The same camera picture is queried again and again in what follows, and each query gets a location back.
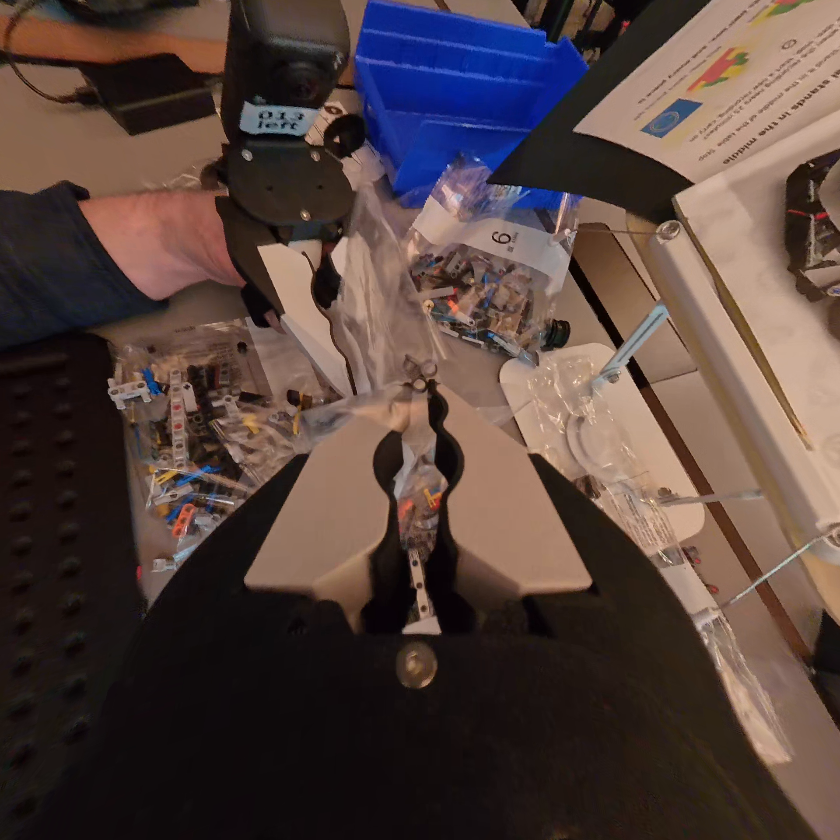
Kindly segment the white sticker sheet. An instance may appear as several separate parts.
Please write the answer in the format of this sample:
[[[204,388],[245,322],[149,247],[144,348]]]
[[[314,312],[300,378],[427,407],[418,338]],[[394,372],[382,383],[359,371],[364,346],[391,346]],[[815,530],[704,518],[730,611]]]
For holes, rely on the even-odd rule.
[[[307,134],[307,142],[336,158],[352,188],[374,184],[385,176],[380,155],[369,140],[364,118],[338,101],[327,101]]]

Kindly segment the black power adapter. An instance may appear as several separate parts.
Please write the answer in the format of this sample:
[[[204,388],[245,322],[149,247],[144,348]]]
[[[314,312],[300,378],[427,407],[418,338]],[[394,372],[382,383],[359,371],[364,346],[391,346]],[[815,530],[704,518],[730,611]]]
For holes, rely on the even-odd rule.
[[[103,109],[131,136],[217,114],[205,76],[174,54],[89,65],[82,74]]]

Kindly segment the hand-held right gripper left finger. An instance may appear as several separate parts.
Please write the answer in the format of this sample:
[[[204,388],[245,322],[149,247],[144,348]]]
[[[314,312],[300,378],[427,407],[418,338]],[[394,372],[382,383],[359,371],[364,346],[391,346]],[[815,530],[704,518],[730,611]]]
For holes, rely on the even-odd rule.
[[[400,634],[415,601],[393,480],[413,402],[355,407],[302,460],[245,574],[252,592],[337,603],[355,631]]]

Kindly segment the white rod with ball end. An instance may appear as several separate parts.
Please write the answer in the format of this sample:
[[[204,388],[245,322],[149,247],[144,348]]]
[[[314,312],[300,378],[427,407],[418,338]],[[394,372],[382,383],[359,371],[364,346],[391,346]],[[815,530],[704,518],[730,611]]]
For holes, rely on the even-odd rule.
[[[780,573],[781,571],[785,570],[788,566],[792,565],[793,562],[801,560],[808,553],[812,553],[817,547],[829,543],[836,547],[838,545],[838,538],[839,525],[838,523],[835,523],[834,525],[832,525],[831,528],[825,530],[824,532],[821,532],[818,536],[803,544],[800,548],[789,554],[770,570],[763,573],[758,579],[752,581],[750,585],[748,585],[745,589],[741,590],[738,594],[735,594],[732,598],[719,605],[719,607],[717,608],[718,611],[722,613],[729,607],[740,603],[749,595],[756,592],[761,586],[768,583],[775,575],[777,575],[777,573]]]

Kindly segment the person's left hand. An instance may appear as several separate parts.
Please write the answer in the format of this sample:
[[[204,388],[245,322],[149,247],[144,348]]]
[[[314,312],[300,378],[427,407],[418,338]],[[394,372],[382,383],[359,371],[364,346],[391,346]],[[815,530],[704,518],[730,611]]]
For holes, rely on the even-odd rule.
[[[241,289],[216,199],[206,191],[105,196],[78,206],[115,265],[156,301],[205,281]]]

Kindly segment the white printed paper sheet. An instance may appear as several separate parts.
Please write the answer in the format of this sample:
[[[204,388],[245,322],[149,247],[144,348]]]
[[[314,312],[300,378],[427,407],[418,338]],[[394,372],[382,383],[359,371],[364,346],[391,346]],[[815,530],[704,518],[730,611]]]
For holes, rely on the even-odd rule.
[[[838,1],[715,1],[574,131],[698,183],[838,104]]]

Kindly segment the black pointed panel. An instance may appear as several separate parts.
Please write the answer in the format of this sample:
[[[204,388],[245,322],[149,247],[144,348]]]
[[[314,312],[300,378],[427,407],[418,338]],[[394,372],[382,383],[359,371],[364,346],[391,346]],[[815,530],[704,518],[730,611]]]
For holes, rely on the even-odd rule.
[[[490,183],[572,193],[649,222],[672,217],[673,198],[695,183],[654,159],[575,127],[708,1],[648,2],[553,110],[492,172]]]

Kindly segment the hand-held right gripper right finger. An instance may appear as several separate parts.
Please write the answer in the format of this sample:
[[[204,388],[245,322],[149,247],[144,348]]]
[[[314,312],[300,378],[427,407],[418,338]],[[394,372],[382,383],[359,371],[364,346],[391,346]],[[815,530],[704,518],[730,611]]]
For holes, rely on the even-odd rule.
[[[527,450],[462,397],[431,384],[428,422],[446,489],[426,566],[444,634],[469,634],[489,613],[593,583]]]

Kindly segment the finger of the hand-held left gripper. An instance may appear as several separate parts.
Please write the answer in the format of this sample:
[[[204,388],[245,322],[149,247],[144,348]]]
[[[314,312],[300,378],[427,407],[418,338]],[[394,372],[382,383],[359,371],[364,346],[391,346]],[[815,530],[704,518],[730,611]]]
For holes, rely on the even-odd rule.
[[[305,239],[289,245],[260,245],[257,251],[282,309],[281,327],[336,393],[354,396],[350,364],[335,342],[329,317],[314,296],[322,242]]]
[[[339,297],[347,265],[349,240],[346,234],[321,242],[321,259],[312,280],[312,295],[321,310],[328,311]]]

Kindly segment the blue plastic bin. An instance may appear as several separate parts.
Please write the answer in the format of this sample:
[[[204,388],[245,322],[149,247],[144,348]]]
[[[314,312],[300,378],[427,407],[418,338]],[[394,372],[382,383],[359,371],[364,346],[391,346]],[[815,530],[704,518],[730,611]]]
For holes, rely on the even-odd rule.
[[[534,29],[369,2],[353,70],[394,194],[422,207],[460,154],[498,168],[588,67],[567,38],[551,43]]]

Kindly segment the white rounded container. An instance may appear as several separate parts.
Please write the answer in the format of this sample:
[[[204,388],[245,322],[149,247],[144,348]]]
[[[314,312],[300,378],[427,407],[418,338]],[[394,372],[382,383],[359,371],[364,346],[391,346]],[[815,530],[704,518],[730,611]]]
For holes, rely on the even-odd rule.
[[[838,520],[819,518],[826,510],[816,500],[819,480],[804,445],[751,350],[746,329],[731,318],[721,281],[678,210],[677,195],[676,218],[661,224],[647,245],[650,272],[780,526],[794,546],[802,545],[838,523],[839,502]],[[838,545],[825,544],[812,553],[838,566]]]

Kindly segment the person's left forearm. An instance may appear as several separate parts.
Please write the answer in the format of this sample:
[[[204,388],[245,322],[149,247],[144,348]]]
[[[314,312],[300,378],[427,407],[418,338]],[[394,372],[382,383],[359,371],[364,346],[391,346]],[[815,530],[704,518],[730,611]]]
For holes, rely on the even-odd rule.
[[[83,216],[89,192],[58,182],[1,192],[1,349],[165,310],[118,268]]]

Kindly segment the dark perforated panel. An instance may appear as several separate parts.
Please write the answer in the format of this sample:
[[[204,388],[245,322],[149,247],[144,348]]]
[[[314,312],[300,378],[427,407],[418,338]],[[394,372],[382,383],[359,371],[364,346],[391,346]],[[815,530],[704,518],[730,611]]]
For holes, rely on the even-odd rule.
[[[85,333],[2,352],[2,838],[77,760],[144,611],[111,372]]]

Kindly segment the small open parts bag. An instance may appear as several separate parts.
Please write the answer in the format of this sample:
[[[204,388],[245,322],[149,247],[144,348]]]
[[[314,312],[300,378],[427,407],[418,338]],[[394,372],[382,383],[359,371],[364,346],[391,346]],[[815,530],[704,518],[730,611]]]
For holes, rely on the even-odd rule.
[[[341,398],[292,338],[250,319],[111,350],[108,394],[122,415],[143,508],[142,567],[151,574],[157,557],[181,567],[307,449],[304,413]]]

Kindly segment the light blue slotted bar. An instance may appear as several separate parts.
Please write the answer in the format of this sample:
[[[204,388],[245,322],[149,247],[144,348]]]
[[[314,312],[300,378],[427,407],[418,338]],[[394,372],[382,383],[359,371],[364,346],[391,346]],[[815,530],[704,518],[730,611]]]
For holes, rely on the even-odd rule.
[[[669,320],[669,311],[663,301],[657,301],[649,314],[641,321],[631,335],[618,347],[612,358],[591,381],[593,391],[603,385],[615,384],[621,378],[636,352]]]
[[[693,497],[680,496],[672,492],[665,493],[665,488],[661,488],[660,490],[658,504],[662,508],[692,505],[708,506],[713,503],[723,503],[726,501],[756,501],[763,498],[763,493],[758,488],[726,493],[710,493]]]

